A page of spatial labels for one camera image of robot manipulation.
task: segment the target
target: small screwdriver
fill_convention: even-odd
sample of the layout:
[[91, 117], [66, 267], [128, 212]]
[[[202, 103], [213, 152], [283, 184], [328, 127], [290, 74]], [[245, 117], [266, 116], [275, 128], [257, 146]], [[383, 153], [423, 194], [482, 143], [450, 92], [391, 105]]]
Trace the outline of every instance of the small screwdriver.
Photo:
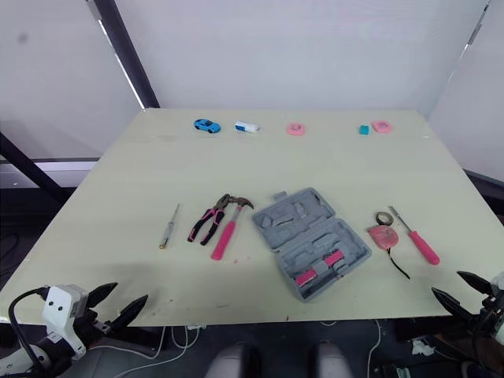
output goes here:
[[173, 226], [175, 226], [175, 215], [176, 212], [179, 211], [180, 204], [176, 206], [175, 212], [173, 213], [172, 219], [168, 222], [166, 226], [165, 233], [163, 234], [163, 238], [159, 243], [159, 249], [163, 250], [166, 248], [166, 244], [168, 243], [170, 236], [172, 236]]
[[439, 264], [439, 256], [435, 254], [434, 250], [427, 244], [425, 240], [422, 239], [422, 237], [418, 234], [418, 232], [413, 231], [408, 224], [401, 218], [399, 213], [394, 209], [393, 206], [388, 206], [391, 212], [401, 221], [402, 224], [405, 225], [406, 228], [408, 228], [408, 236], [411, 240], [413, 240], [413, 243], [415, 246], [417, 246], [418, 250], [424, 255], [424, 257], [427, 259], [428, 262], [430, 262], [433, 265], [438, 265]]

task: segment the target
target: white eraser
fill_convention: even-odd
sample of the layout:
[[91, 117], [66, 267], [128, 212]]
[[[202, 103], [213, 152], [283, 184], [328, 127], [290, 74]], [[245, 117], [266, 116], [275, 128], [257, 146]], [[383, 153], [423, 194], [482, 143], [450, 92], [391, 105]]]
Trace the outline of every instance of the white eraser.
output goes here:
[[258, 132], [260, 128], [256, 124], [248, 124], [238, 120], [235, 122], [235, 129], [241, 132]]

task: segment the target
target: blue toy car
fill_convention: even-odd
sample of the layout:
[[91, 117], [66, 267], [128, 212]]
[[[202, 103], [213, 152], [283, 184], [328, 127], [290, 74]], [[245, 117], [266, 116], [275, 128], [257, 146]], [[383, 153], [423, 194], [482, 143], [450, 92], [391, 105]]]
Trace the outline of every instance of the blue toy car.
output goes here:
[[203, 130], [204, 132], [209, 132], [210, 134], [221, 130], [221, 126], [211, 120], [195, 120], [195, 128]]

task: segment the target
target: black frame pole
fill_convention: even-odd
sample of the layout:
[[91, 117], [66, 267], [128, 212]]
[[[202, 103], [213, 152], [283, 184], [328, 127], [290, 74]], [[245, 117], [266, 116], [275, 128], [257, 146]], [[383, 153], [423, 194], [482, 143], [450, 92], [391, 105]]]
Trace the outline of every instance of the black frame pole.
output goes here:
[[49, 193], [56, 201], [64, 204], [70, 198], [70, 194], [64, 188], [53, 181], [53, 179], [31, 161], [28, 156], [23, 154], [23, 152], [1, 132], [0, 154], [17, 169], [22, 171], [27, 178]]
[[149, 78], [136, 53], [128, 30], [124, 26], [119, 9], [114, 0], [86, 0], [94, 18], [102, 23], [112, 47], [114, 48], [132, 86], [146, 108], [159, 108]]

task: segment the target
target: white cable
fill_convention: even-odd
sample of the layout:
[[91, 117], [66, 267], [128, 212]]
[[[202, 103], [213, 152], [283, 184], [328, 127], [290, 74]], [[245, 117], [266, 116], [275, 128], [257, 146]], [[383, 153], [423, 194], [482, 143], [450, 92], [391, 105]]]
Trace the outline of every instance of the white cable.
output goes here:
[[113, 378], [120, 378], [120, 377], [125, 376], [125, 375], [129, 374], [130, 372], [134, 372], [136, 370], [140, 370], [140, 369], [144, 369], [144, 368], [150, 368], [152, 366], [166, 364], [168, 362], [172, 362], [172, 361], [175, 361], [175, 360], [178, 360], [179, 358], [181, 358], [186, 353], [187, 345], [188, 345], [188, 342], [189, 342], [189, 337], [187, 336], [187, 328], [184, 327], [183, 329], [184, 329], [185, 334], [186, 334], [186, 345], [183, 346], [182, 352], [180, 352], [174, 358], [170, 358], [169, 360], [166, 360], [166, 361], [157, 362], [155, 364], [149, 364], [149, 365], [139, 366], [138, 368], [129, 369], [129, 370], [126, 370], [125, 372], [120, 372], [119, 374], [116, 374]]
[[321, 324], [324, 325], [325, 327], [331, 327], [336, 323], [338, 323], [338, 321], [333, 321], [331, 323], [326, 323], [325, 321], [321, 321]]
[[369, 378], [369, 366], [371, 365], [371, 354], [380, 345], [380, 342], [381, 342], [380, 323], [378, 323], [378, 320], [376, 320], [376, 319], [375, 319], [375, 322], [376, 322], [376, 326], [378, 327], [378, 341], [376, 341], [376, 344], [371, 348], [371, 350], [369, 351], [369, 354], [368, 354], [368, 378]]
[[159, 346], [157, 347], [157, 351], [154, 356], [149, 356], [147, 354], [137, 352], [136, 350], [119, 348], [118, 346], [113, 346], [113, 345], [97, 345], [97, 346], [93, 346], [92, 348], [89, 348], [89, 350], [114, 349], [114, 350], [119, 350], [121, 352], [133, 353], [133, 354], [136, 354], [137, 356], [146, 358], [147, 360], [155, 360], [158, 357], [159, 353], [161, 352], [161, 347], [163, 346], [163, 340], [165, 339], [165, 331], [166, 331], [166, 327], [163, 327], [163, 332], [161, 333], [161, 340], [159, 341]]
[[[175, 340], [175, 335], [174, 335], [174, 331], [173, 331], [174, 329], [175, 329], [175, 327], [172, 327], [172, 341], [173, 341], [173, 343], [175, 344], [175, 346], [176, 346], [177, 348], [183, 349], [183, 345], [178, 344], [178, 342]], [[195, 344], [196, 344], [196, 341], [198, 341], [198, 336], [199, 336], [199, 328], [196, 328], [196, 336], [195, 336], [195, 339], [194, 339], [194, 340], [192, 340], [192, 343], [190, 343], [189, 345], [187, 345], [187, 348], [188, 348], [188, 349], [189, 349], [190, 347], [192, 347], [193, 345], [195, 345]]]
[[438, 351], [437, 349], [434, 349], [434, 353], [437, 353], [439, 354], [440, 356], [443, 356], [445, 358], [448, 358], [449, 360], [451, 361], [460, 361], [458, 360], [457, 358], [453, 358], [453, 357], [450, 357], [450, 356], [446, 356], [445, 354], [441, 353], [440, 351]]
[[[424, 343], [426, 343], [428, 346], [431, 346], [431, 344], [429, 344], [429, 343], [428, 343], [428, 341], [427, 341], [426, 339], [422, 339], [422, 341], [423, 341]], [[443, 356], [443, 357], [445, 357], [445, 358], [448, 358], [448, 359], [449, 359], [449, 360], [451, 360], [451, 361], [457, 361], [457, 362], [459, 362], [459, 361], [460, 361], [460, 360], [458, 360], [457, 358], [453, 358], [453, 357], [450, 357], [450, 356], [445, 355], [444, 353], [441, 353], [441, 352], [440, 352], [440, 351], [438, 351], [435, 347], [434, 347], [433, 349], [434, 349], [434, 353], [437, 353], [437, 354], [439, 354], [440, 356]]]

